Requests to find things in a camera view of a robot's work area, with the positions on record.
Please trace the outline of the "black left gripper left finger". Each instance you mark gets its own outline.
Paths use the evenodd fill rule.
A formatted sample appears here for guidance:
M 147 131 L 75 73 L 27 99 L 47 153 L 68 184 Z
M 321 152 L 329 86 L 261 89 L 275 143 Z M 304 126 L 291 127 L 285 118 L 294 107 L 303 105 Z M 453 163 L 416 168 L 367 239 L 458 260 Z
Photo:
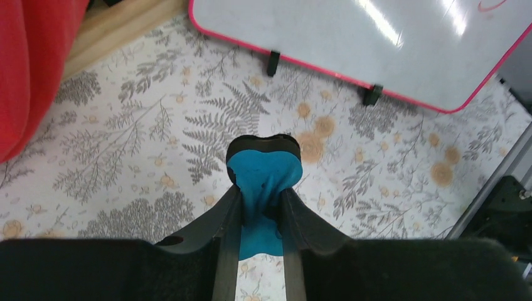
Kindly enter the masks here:
M 171 300 L 234 300 L 242 195 L 232 186 L 207 212 L 156 245 L 173 255 Z

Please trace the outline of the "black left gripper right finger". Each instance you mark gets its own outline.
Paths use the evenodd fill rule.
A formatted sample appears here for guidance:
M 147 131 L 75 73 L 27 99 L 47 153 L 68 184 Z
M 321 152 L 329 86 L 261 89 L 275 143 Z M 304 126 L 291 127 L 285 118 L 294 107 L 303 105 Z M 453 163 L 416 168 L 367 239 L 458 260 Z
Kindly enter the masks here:
M 308 208 L 290 188 L 280 194 L 287 300 L 349 300 L 351 238 Z

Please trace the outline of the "blue whiteboard eraser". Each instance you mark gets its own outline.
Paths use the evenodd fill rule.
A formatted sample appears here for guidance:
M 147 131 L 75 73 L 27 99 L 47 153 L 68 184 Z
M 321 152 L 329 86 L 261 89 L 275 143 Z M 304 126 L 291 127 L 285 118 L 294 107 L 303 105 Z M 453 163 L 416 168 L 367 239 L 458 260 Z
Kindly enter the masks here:
M 282 256 L 280 194 L 302 178 L 301 147 L 290 135 L 241 135 L 226 152 L 228 176 L 243 199 L 239 259 Z

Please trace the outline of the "pink framed whiteboard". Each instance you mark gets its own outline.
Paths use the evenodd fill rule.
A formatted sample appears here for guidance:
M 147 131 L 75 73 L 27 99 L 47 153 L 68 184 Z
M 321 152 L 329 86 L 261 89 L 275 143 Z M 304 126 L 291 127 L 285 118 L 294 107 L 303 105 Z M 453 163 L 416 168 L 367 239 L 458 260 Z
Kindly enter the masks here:
M 530 1 L 191 1 L 203 34 L 452 114 L 531 32 Z

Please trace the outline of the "floral table cloth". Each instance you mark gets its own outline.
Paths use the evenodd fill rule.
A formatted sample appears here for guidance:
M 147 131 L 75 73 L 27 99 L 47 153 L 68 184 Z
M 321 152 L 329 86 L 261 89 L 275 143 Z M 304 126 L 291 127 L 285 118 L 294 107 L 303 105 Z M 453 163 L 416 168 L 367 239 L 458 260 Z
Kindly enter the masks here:
M 1 164 L 2 300 L 530 300 L 461 217 L 531 132 L 497 78 L 454 114 L 178 16 L 64 81 Z

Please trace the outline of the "wooden clothes rack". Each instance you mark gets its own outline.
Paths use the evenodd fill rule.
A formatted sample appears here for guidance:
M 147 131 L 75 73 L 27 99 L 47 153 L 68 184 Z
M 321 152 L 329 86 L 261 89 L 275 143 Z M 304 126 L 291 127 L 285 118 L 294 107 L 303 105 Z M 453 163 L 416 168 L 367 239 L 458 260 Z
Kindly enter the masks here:
M 188 2 L 182 0 L 126 0 L 113 6 L 95 1 L 78 30 L 61 79 L 67 80 L 167 20 L 185 13 L 187 7 Z

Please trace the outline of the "red tank top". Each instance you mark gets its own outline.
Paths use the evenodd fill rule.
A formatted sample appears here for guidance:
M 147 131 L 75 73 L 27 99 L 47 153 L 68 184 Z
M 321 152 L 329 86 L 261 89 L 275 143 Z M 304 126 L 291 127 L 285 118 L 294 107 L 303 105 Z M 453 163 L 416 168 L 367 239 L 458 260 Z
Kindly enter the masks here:
M 87 6 L 1 1 L 1 162 L 21 153 L 54 101 Z

